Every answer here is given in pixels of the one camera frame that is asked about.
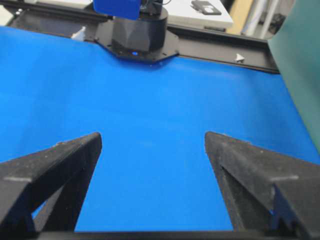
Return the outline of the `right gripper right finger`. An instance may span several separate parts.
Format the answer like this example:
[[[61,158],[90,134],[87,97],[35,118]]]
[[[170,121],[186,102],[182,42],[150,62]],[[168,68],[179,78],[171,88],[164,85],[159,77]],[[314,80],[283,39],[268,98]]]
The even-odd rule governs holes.
[[[320,167],[215,132],[204,136],[234,230],[320,237]]]

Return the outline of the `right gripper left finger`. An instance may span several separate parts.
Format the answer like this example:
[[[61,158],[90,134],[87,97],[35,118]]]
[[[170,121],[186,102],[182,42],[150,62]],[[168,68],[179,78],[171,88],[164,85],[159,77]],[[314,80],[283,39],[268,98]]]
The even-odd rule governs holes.
[[[75,230],[102,150],[98,132],[0,164],[0,238]]]

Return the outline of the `left arm round base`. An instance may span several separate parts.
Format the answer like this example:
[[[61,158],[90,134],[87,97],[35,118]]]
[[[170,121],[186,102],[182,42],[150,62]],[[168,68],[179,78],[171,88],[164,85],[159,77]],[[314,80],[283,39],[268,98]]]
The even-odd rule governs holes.
[[[156,63],[179,55],[179,37],[168,30],[168,11],[137,20],[116,17],[98,25],[95,41],[120,59]]]

